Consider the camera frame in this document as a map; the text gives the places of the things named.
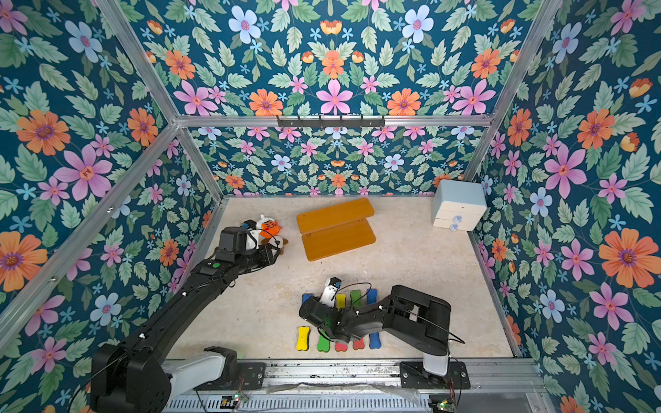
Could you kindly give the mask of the yellow eraser top shelf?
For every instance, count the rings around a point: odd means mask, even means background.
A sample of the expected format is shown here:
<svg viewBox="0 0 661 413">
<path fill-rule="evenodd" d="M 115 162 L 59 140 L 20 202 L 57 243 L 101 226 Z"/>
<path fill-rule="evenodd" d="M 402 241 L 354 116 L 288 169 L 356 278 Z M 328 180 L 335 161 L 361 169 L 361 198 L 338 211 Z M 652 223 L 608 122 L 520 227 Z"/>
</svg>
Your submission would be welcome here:
<svg viewBox="0 0 661 413">
<path fill-rule="evenodd" d="M 309 338 L 311 334 L 311 329 L 307 326 L 300 326 L 297 329 L 297 341 L 296 341 L 296 350 L 299 352 L 305 352 L 309 350 Z"/>
</svg>

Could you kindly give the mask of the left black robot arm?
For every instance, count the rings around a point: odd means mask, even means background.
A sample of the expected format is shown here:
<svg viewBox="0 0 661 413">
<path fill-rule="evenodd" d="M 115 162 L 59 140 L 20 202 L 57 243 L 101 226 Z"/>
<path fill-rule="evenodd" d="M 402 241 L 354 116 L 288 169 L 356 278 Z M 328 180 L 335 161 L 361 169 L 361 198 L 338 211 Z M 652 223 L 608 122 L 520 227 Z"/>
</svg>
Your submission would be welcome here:
<svg viewBox="0 0 661 413">
<path fill-rule="evenodd" d="M 212 256 L 194 266 L 180 290 L 119 344 L 104 344 L 92 358 L 90 407 L 94 412 L 160 412 L 177 394 L 215 381 L 224 353 L 211 352 L 208 370 L 190 385 L 166 368 L 165 357 L 197 316 L 241 275 L 275 264 L 282 242 L 261 243 L 258 231 L 231 226 L 220 234 Z"/>
</svg>

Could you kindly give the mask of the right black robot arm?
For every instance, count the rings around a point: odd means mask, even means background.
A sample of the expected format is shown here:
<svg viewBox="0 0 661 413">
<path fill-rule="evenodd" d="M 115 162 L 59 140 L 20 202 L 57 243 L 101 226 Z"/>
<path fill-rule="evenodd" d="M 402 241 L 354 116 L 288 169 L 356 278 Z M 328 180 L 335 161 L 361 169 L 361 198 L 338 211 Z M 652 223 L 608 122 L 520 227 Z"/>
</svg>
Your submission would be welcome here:
<svg viewBox="0 0 661 413">
<path fill-rule="evenodd" d="M 362 308 L 353 304 L 335 308 L 337 289 L 327 287 L 320 297 L 301 304 L 299 315 L 331 342 L 348 344 L 371 334 L 386 332 L 423 353 L 428 375 L 449 373 L 449 342 L 459 338 L 450 331 L 451 304 L 403 285 L 388 296 Z"/>
</svg>

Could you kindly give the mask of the yellow eraser bottom shelf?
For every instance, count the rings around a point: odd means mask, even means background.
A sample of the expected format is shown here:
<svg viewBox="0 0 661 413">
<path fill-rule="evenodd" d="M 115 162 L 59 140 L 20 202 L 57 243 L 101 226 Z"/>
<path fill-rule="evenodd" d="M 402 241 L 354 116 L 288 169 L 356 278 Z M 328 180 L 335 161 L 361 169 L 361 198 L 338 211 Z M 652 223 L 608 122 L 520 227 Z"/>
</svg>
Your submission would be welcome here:
<svg viewBox="0 0 661 413">
<path fill-rule="evenodd" d="M 347 307 L 347 296 L 346 296 L 346 294 L 337 294 L 335 296 L 335 307 L 338 310 L 343 310 Z"/>
</svg>

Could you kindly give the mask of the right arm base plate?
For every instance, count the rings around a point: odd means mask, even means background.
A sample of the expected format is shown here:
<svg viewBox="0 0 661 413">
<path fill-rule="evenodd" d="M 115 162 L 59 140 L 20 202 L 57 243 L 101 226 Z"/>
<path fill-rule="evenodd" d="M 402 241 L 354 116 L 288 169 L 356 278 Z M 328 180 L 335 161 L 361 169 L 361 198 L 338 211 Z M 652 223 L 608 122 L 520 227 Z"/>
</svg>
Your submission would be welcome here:
<svg viewBox="0 0 661 413">
<path fill-rule="evenodd" d="M 421 361 L 399 363 L 400 384 L 406 389 L 417 390 L 467 390 L 471 381 L 462 361 L 451 360 L 445 376 L 427 372 Z"/>
</svg>

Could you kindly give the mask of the green eraser top shelf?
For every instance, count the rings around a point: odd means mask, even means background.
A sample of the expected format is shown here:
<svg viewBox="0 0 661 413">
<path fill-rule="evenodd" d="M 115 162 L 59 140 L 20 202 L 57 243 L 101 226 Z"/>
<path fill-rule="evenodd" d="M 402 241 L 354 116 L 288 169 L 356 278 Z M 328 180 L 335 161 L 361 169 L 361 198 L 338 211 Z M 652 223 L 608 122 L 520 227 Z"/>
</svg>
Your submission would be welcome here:
<svg viewBox="0 0 661 413">
<path fill-rule="evenodd" d="M 325 337 L 320 337 L 318 339 L 318 344 L 317 344 L 317 351 L 320 353 L 329 353 L 331 350 L 332 342 L 325 338 Z"/>
</svg>

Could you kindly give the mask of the green eraser shelf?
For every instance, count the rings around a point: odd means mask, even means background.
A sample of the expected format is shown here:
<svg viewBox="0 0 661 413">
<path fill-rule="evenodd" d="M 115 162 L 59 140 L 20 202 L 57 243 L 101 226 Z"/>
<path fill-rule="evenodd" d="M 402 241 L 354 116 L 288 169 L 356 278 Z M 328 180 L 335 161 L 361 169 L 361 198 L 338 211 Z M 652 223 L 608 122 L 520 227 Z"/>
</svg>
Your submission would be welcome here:
<svg viewBox="0 0 661 413">
<path fill-rule="evenodd" d="M 318 339 L 318 344 L 317 344 L 317 351 L 320 353 L 329 353 L 331 350 L 332 342 L 325 338 L 325 337 L 320 337 Z"/>
<path fill-rule="evenodd" d="M 361 290 L 352 290 L 349 293 L 349 298 L 352 309 L 360 309 L 363 306 L 363 292 Z"/>
</svg>

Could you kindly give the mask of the red eraser top shelf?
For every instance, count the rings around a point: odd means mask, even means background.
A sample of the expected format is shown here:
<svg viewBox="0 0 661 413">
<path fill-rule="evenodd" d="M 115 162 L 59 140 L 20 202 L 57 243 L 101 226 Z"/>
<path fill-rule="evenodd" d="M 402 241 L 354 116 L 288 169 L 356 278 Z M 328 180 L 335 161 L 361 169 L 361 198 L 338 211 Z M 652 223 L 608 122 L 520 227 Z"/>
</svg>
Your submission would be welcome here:
<svg viewBox="0 0 661 413">
<path fill-rule="evenodd" d="M 335 351 L 339 353 L 347 352 L 348 351 L 348 345 L 341 343 L 341 342 L 336 342 L 335 343 Z"/>
<path fill-rule="evenodd" d="M 359 339 L 359 340 L 357 340 L 357 341 L 352 342 L 352 348 L 353 348 L 354 350 L 365 349 L 365 342 L 364 342 L 364 340 L 361 338 L 361 339 Z"/>
</svg>

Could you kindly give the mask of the green eraser bottom shelf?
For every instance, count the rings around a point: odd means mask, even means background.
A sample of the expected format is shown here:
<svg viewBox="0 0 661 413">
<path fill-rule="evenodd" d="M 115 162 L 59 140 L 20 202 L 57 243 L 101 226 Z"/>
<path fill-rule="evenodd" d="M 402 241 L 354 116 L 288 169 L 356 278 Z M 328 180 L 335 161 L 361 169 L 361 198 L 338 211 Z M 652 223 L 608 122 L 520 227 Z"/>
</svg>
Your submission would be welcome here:
<svg viewBox="0 0 661 413">
<path fill-rule="evenodd" d="M 360 309 L 363 306 L 363 292 L 361 290 L 352 290 L 349 293 L 349 298 L 352 309 Z"/>
</svg>

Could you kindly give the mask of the blue eraser top shelf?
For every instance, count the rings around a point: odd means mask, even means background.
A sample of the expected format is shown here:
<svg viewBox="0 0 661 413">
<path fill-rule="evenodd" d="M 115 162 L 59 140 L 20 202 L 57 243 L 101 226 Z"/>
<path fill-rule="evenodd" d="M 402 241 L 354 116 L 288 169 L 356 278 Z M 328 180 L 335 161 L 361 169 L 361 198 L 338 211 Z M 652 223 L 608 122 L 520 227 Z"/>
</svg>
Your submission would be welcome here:
<svg viewBox="0 0 661 413">
<path fill-rule="evenodd" d="M 369 339 L 369 348 L 370 349 L 380 349 L 382 347 L 382 343 L 380 340 L 380 334 L 378 332 L 375 333 L 370 333 L 368 335 Z"/>
</svg>

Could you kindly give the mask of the yellow eraser shelf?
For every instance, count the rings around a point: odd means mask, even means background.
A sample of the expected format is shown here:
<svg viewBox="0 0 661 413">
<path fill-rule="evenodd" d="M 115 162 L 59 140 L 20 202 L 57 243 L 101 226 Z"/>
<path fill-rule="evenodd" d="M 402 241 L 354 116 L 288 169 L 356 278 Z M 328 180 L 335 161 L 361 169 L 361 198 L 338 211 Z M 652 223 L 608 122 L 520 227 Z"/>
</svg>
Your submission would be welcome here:
<svg viewBox="0 0 661 413">
<path fill-rule="evenodd" d="M 335 307 L 338 310 L 343 310 L 347 307 L 347 296 L 346 296 L 346 294 L 337 294 L 335 296 Z"/>
<path fill-rule="evenodd" d="M 297 329 L 297 341 L 296 341 L 296 350 L 299 352 L 305 352 L 309 350 L 309 338 L 311 334 L 311 329 L 307 326 L 300 326 Z"/>
</svg>

